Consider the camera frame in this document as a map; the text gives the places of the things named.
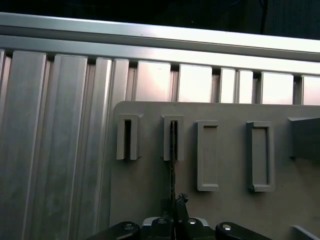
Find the gray bracket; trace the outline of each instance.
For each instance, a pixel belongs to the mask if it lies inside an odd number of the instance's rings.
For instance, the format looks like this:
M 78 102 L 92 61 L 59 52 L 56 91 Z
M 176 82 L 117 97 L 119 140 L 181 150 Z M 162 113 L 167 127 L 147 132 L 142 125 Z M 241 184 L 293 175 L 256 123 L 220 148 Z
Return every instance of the gray bracket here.
M 275 140 L 271 122 L 248 121 L 248 188 L 254 192 L 275 190 Z
M 215 192 L 218 186 L 218 121 L 197 122 L 197 189 Z
M 163 128 L 163 160 L 170 161 L 170 124 L 177 122 L 177 156 L 178 161 L 184 160 L 184 116 L 183 115 L 164 115 Z
M 320 117 L 290 118 L 293 157 L 318 161 L 320 158 Z
M 137 160 L 139 157 L 139 116 L 120 114 L 117 119 L 116 159 Z

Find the gray plastic panel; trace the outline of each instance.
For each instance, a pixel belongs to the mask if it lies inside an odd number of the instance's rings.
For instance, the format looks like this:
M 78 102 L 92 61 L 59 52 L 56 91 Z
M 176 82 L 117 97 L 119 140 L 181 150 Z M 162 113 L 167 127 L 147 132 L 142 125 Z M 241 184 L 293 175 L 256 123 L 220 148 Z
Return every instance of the gray plastic panel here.
M 128 220 L 142 223 L 144 219 L 160 214 L 160 199 L 169 196 L 168 162 L 163 161 L 163 116 L 183 116 L 183 159 L 175 164 L 176 193 L 188 195 L 190 216 L 206 219 L 211 227 L 231 221 L 275 240 L 287 239 L 290 225 L 299 225 L 316 236 L 320 234 L 317 216 L 320 216 L 319 166 L 308 160 L 293 161 L 292 128 L 289 118 L 316 118 L 320 107 L 301 105 L 249 105 L 184 102 L 121 102 L 114 110 L 115 117 L 122 114 L 141 115 L 140 158 L 138 161 L 116 161 L 116 139 L 111 142 L 111 214 L 110 224 Z M 218 127 L 204 130 L 201 144 L 197 142 L 199 121 L 218 121 Z M 248 161 L 247 122 L 268 122 L 255 129 L 254 148 L 265 151 L 261 158 Z M 268 173 L 273 167 L 271 138 L 266 134 L 273 128 L 274 179 Z M 217 153 L 210 148 L 216 147 Z M 204 158 L 198 149 L 208 149 Z M 202 182 L 218 184 L 218 191 L 200 192 L 198 164 L 203 167 Z M 250 171 L 251 165 L 256 172 Z M 248 176 L 254 184 L 273 188 L 269 192 L 248 190 Z

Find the metal tab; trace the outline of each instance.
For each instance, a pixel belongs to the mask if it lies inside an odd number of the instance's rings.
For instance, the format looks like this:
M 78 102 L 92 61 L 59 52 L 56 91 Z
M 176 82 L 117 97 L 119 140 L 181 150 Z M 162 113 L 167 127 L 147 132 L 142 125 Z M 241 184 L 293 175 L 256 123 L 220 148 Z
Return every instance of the metal tab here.
M 139 61 L 134 99 L 171 102 L 170 68 L 169 63 Z
M 235 102 L 236 71 L 222 68 L 220 74 L 219 103 L 232 104 Z
M 6 79 L 2 82 L 5 94 L 1 94 L 0 100 L 4 107 L 0 115 L 0 236 L 3 239 L 24 238 L 29 197 L 35 187 L 31 179 L 36 174 L 32 169 L 37 164 L 37 131 L 43 120 L 40 110 L 46 60 L 42 53 L 16 51 L 8 85 Z
M 262 72 L 260 81 L 258 104 L 293 104 L 293 75 Z
M 218 185 L 218 121 L 197 122 L 197 189 L 215 192 Z
M 239 70 L 236 75 L 236 96 L 237 104 L 252 104 L 253 99 L 254 73 L 247 70 Z
M 117 121 L 116 159 L 137 160 L 139 157 L 139 116 L 121 114 Z
M 212 86 L 211 67 L 180 65 L 178 102 L 210 103 Z
M 271 122 L 249 121 L 247 127 L 248 188 L 254 192 L 275 190 L 275 142 Z
M 67 239 L 87 58 L 56 55 L 47 91 L 31 239 Z
M 320 106 L 320 77 L 302 76 L 302 104 Z

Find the metal frame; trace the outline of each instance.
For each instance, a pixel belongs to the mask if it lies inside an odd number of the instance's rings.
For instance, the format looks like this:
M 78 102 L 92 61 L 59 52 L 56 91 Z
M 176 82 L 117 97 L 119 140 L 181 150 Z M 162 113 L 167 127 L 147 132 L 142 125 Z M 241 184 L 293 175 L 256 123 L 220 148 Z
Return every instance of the metal frame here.
M 0 48 L 320 76 L 320 63 L 258 56 L 0 35 Z
M 5 12 L 0 35 L 320 61 L 317 40 Z

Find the thin metal strip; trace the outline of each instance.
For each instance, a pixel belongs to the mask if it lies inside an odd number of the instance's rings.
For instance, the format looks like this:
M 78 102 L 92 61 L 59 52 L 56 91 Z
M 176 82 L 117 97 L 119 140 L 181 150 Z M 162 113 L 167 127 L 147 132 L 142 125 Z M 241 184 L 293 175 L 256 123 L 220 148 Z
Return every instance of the thin metal strip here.
M 197 190 L 215 192 L 218 185 L 218 121 L 197 122 Z
M 170 64 L 138 62 L 136 101 L 171 102 Z
M 45 64 L 45 74 L 44 74 L 44 81 L 42 85 L 42 96 L 40 100 L 40 111 L 39 111 L 39 120 L 38 120 L 38 127 L 36 132 L 36 142 L 34 145 L 34 160 L 31 169 L 31 176 L 30 176 L 30 184 L 29 184 L 29 198 L 26 208 L 26 214 L 24 218 L 24 239 L 28 240 L 30 238 L 31 230 L 32 230 L 32 219 L 33 219 L 33 212 L 34 208 L 37 206 L 34 203 L 35 194 L 36 194 L 36 186 L 37 186 L 37 172 L 38 172 L 38 165 L 41 159 L 39 158 L 41 152 L 41 141 L 42 141 L 42 131 L 43 131 L 43 124 L 44 124 L 44 115 L 45 115 L 45 107 L 46 107 L 46 99 L 47 99 L 47 90 L 48 90 L 48 82 L 49 77 L 52 70 L 52 62 L 46 59 Z
M 69 235 L 86 70 L 86 57 L 54 58 L 31 239 L 67 239 Z
M 236 77 L 235 102 L 238 104 L 253 104 L 255 102 L 255 99 L 253 98 L 254 73 L 252 71 L 239 70 Z
M 262 72 L 261 94 L 258 103 L 292 105 L 294 101 L 294 76 Z
M 2 239 L 24 237 L 46 59 L 41 53 L 14 52 L 6 95 L 1 96 L 5 103 L 0 129 Z
M 212 86 L 211 67 L 180 65 L 178 102 L 210 103 Z
M 105 95 L 102 122 L 106 123 L 106 138 L 104 143 L 104 154 L 98 159 L 97 187 L 98 197 L 94 202 L 95 233 L 104 230 L 110 224 L 110 201 L 111 201 L 111 172 L 110 162 L 112 159 L 111 142 L 116 137 L 114 132 L 114 109 L 115 106 L 126 99 L 128 81 L 129 61 L 118 59 L 113 62 L 110 92 Z
M 248 55 L 164 49 L 131 45 L 0 36 L 0 48 L 109 58 L 139 59 L 171 64 L 320 76 L 320 63 Z
M 220 74 L 219 103 L 233 104 L 236 96 L 236 71 L 222 68 Z
M 107 117 L 106 106 L 109 103 L 109 93 L 112 75 L 112 61 L 98 58 L 92 74 L 93 90 L 89 109 L 89 122 L 86 146 L 83 154 L 83 179 L 79 186 L 80 200 L 77 239 L 86 239 L 96 233 L 98 213 L 95 204 L 99 200 L 100 191 L 97 189 L 99 163 L 102 162 L 106 138 Z
M 302 104 L 320 106 L 320 77 L 302 76 Z
M 6 52 L 4 50 L 0 49 L 0 99 L 1 99 L 1 95 L 2 95 L 1 89 L 2 89 L 4 69 L 5 69 L 5 62 L 6 62 Z
M 317 40 L 0 13 L 3 35 L 319 61 Z
M 9 78 L 9 71 L 11 65 L 11 58 L 6 56 L 5 52 L 1 52 L 1 64 L 0 64 L 0 133 L 2 128 L 2 121 L 4 118 L 7 85 Z
M 83 105 L 81 110 L 81 123 L 79 132 L 79 143 L 77 160 L 74 171 L 74 187 L 71 203 L 69 239 L 78 239 L 79 222 L 81 215 L 81 204 L 83 195 L 84 170 L 86 164 L 86 146 L 89 138 L 90 112 L 93 98 L 94 77 L 96 65 L 88 63 L 86 67 L 85 86 L 83 94 Z

